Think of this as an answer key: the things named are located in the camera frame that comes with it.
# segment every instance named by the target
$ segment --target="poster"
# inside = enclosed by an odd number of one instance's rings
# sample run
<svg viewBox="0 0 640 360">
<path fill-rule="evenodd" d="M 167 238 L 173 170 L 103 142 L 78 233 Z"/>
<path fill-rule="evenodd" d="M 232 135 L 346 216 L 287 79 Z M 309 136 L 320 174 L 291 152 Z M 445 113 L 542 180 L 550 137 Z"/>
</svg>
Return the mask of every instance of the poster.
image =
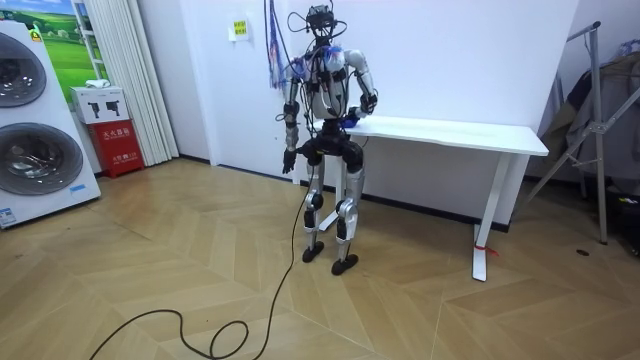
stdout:
<svg viewBox="0 0 640 360">
<path fill-rule="evenodd" d="M 71 0 L 0 0 L 0 16 L 40 29 L 68 103 L 69 87 L 84 86 L 86 80 L 96 78 L 72 6 Z M 90 37 L 90 41 L 99 58 L 95 38 Z"/>
</svg>

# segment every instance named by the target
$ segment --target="washer door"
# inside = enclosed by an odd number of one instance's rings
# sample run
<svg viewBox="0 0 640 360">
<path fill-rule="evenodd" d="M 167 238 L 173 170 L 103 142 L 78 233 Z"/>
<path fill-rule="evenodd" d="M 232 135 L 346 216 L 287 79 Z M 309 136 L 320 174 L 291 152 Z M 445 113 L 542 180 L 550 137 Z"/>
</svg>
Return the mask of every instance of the washer door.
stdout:
<svg viewBox="0 0 640 360">
<path fill-rule="evenodd" d="M 30 103 L 42 95 L 46 85 L 47 74 L 38 57 L 18 40 L 0 33 L 0 108 Z"/>
<path fill-rule="evenodd" d="M 0 128 L 0 189 L 44 195 L 69 186 L 82 171 L 82 149 L 66 133 L 44 124 Z"/>
</svg>

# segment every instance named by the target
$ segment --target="wooden floor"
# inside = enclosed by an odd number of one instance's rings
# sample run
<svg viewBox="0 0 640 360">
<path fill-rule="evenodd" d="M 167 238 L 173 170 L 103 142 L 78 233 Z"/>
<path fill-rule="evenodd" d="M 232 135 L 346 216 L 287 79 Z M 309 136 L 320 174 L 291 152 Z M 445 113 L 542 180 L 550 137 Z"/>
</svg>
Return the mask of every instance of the wooden floor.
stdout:
<svg viewBox="0 0 640 360">
<path fill-rule="evenodd" d="M 252 359 L 304 190 L 186 160 L 100 186 L 99 201 L 0 233 L 0 359 L 88 359 L 156 308 L 182 311 L 203 351 L 224 323 L 247 321 L 237 358 Z M 304 264 L 299 224 L 262 359 L 640 359 L 640 261 L 598 245 L 585 205 L 553 191 L 492 233 L 486 283 L 471 279 L 469 225 L 365 201 L 360 263 L 334 277 L 334 231 Z M 215 352 L 241 336 L 229 330 Z M 172 315 L 139 320 L 98 358 L 199 359 Z"/>
</svg>

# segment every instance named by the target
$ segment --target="cable on floor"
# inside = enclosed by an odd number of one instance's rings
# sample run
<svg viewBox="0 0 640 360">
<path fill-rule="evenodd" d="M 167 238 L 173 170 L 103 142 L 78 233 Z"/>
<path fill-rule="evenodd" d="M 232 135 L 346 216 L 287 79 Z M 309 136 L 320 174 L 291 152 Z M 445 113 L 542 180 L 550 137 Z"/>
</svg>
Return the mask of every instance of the cable on floor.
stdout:
<svg viewBox="0 0 640 360">
<path fill-rule="evenodd" d="M 302 201 L 300 202 L 300 206 L 298 207 L 298 212 L 296 213 L 296 219 L 293 222 L 293 228 L 291 229 L 291 263 L 289 264 L 289 268 L 287 269 L 287 271 L 284 273 L 284 276 L 282 277 L 282 280 L 280 280 L 280 285 L 278 285 L 278 290 L 276 290 L 275 295 L 273 296 L 273 300 L 271 301 L 271 309 L 269 310 L 269 321 L 267 323 L 267 334 L 264 337 L 264 343 L 262 344 L 262 348 L 260 349 L 260 352 L 258 353 L 258 355 L 256 357 L 253 358 L 253 360 L 257 360 L 259 359 L 262 354 L 264 353 L 264 351 L 267 348 L 267 344 L 269 343 L 269 335 L 271 333 L 271 321 L 273 320 L 273 310 L 276 306 L 276 301 L 278 300 L 278 295 L 280 295 L 280 290 L 282 289 L 282 285 L 284 284 L 285 280 L 287 279 L 287 277 L 289 276 L 289 273 L 291 272 L 291 269 L 293 269 L 293 263 L 294 263 L 294 259 L 295 259 L 295 250 L 294 250 L 294 238 L 295 238 L 295 234 L 296 234 L 296 224 L 298 223 L 298 219 L 300 218 L 300 211 L 302 211 L 302 206 L 304 206 L 304 201 L 307 197 L 307 195 L 309 194 L 309 191 L 311 190 L 311 180 L 313 179 L 315 169 L 313 169 L 311 171 L 311 177 L 309 178 L 309 187 L 307 188 L 307 192 L 304 195 L 304 197 L 302 198 Z M 133 323 L 134 321 L 145 317 L 147 315 L 151 315 L 151 314 L 160 314 L 160 313 L 168 313 L 168 314 L 174 314 L 176 316 L 178 316 L 178 318 L 180 319 L 180 340 L 182 340 L 182 343 L 184 344 L 184 346 L 186 346 L 189 350 L 191 350 L 192 352 L 194 352 L 197 355 L 200 355 L 201 357 L 205 358 L 205 359 L 209 359 L 209 360 L 222 360 L 222 359 L 227 359 L 231 356 L 233 356 L 234 354 L 236 354 L 238 351 L 240 351 L 240 349 L 242 349 L 242 347 L 244 346 L 244 344 L 247 342 L 247 339 L 249 338 L 249 325 L 242 321 L 242 320 L 234 320 L 231 321 L 229 323 L 227 323 L 226 325 L 224 325 L 223 327 L 221 327 L 218 331 L 216 331 L 215 335 L 213 335 L 213 338 L 211 338 L 211 343 L 209 344 L 209 354 L 206 354 L 196 348 L 194 348 L 193 346 L 191 346 L 187 340 L 184 337 L 184 317 L 182 316 L 182 314 L 178 311 L 178 310 L 174 310 L 174 309 L 157 309 L 157 310 L 152 310 L 152 311 L 148 311 L 146 313 L 140 314 L 138 316 L 135 316 L 131 319 L 129 319 L 127 322 L 125 322 L 124 324 L 120 325 L 120 327 L 118 327 L 114 332 L 111 333 L 111 335 L 109 335 L 109 337 L 107 337 L 102 344 L 100 344 L 100 346 L 98 346 L 98 348 L 96 349 L 96 351 L 93 352 L 93 355 L 91 355 L 91 357 L 89 358 L 90 360 L 95 359 L 95 357 L 98 355 L 98 353 L 100 352 L 100 350 L 102 350 L 102 348 L 109 342 L 109 340 L 111 340 L 118 332 L 120 332 L 120 330 L 124 329 L 125 327 L 127 327 L 129 324 Z M 222 332 L 229 328 L 230 326 L 233 325 L 241 325 L 242 327 L 244 327 L 244 339 L 242 339 L 242 342 L 240 342 L 240 344 L 238 345 L 238 347 L 236 347 L 235 350 L 231 351 L 228 354 L 225 355 L 220 355 L 220 356 L 215 356 L 213 355 L 213 347 L 215 345 L 216 339 L 218 339 L 218 336 L 220 336 L 220 334 L 222 334 Z"/>
</svg>

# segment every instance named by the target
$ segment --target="white box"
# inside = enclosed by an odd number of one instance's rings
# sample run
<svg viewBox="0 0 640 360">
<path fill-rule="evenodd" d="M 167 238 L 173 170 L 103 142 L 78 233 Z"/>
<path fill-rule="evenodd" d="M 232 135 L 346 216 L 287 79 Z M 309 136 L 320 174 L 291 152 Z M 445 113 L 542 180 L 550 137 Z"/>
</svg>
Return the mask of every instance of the white box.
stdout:
<svg viewBox="0 0 640 360">
<path fill-rule="evenodd" d="M 102 89 L 72 87 L 71 98 L 78 119 L 85 124 L 130 119 L 124 92 L 117 86 Z"/>
</svg>

